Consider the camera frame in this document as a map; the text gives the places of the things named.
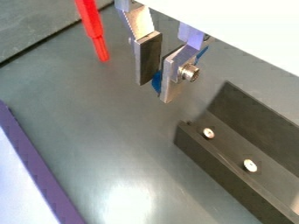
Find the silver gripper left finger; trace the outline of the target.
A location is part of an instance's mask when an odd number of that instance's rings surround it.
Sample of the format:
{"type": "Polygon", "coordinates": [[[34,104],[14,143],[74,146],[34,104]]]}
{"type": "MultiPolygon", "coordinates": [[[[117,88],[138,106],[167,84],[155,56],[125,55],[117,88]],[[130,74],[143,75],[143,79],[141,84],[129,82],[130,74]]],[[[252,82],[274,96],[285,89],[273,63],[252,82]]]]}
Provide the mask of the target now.
{"type": "Polygon", "coordinates": [[[155,29],[150,8],[135,0],[115,0],[118,14],[130,31],[135,54],[135,81],[143,86],[161,66],[163,34],[155,29]]]}

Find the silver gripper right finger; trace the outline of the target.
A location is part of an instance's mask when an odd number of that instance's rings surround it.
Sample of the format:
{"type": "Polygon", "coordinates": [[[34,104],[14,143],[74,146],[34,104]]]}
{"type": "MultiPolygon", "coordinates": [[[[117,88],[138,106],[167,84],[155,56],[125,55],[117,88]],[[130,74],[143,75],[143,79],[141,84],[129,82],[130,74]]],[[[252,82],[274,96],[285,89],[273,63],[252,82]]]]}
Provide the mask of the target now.
{"type": "Polygon", "coordinates": [[[194,82],[201,74],[195,62],[206,47],[205,33],[181,23],[178,39],[183,45],[163,57],[161,100],[169,103],[183,90],[183,84],[194,82]]]}

